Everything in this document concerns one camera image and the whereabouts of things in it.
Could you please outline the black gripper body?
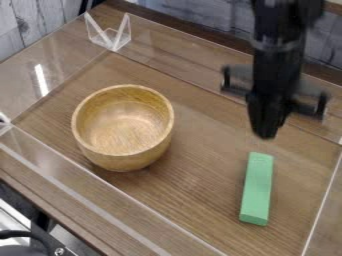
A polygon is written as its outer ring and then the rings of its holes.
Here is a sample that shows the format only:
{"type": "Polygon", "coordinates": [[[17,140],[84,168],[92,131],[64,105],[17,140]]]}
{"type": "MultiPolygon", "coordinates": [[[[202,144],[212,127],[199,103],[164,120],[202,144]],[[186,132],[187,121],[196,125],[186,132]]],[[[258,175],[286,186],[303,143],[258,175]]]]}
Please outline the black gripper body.
{"type": "Polygon", "coordinates": [[[265,114],[271,104],[279,108],[275,118],[283,121],[291,112],[323,119],[329,93],[319,85],[302,78],[305,40],[267,42],[253,40],[253,65],[222,67],[220,91],[246,98],[259,99],[259,112],[265,114]]]}

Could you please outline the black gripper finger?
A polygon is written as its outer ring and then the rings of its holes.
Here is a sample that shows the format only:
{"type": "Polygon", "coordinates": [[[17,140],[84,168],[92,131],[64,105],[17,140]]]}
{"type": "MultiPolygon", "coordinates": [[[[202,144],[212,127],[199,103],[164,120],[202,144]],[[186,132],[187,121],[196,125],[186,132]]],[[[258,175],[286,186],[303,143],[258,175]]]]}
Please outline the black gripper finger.
{"type": "Polygon", "coordinates": [[[285,95],[262,95],[251,92],[247,94],[246,101],[254,134],[265,140],[274,139],[278,129],[293,112],[291,99],[285,95]]]}

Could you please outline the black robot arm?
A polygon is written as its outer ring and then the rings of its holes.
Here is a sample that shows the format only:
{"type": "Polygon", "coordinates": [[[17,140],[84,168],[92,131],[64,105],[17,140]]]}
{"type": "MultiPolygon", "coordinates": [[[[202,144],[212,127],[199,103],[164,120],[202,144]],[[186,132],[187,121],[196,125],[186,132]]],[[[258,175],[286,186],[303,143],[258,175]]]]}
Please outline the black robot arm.
{"type": "Polygon", "coordinates": [[[246,99],[254,134],[277,137],[290,114],[321,120],[330,100],[302,78],[307,30],[323,16],[325,0],[250,0],[254,12],[253,65],[222,67],[220,91],[246,99]]]}

